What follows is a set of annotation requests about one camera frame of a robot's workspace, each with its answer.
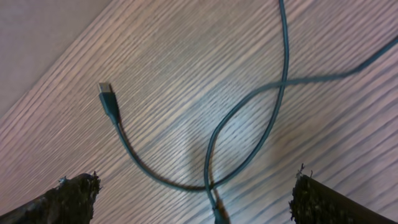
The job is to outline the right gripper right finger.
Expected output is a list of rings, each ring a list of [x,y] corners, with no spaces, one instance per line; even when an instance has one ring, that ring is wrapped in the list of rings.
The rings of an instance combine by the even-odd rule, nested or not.
[[[337,191],[303,173],[296,173],[293,199],[289,201],[290,219],[296,224],[395,224]]]

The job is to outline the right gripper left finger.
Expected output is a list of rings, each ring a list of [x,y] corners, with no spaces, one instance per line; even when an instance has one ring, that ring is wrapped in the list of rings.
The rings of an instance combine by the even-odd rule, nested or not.
[[[1,215],[2,224],[88,224],[94,215],[101,179],[96,173],[62,177],[59,185]]]

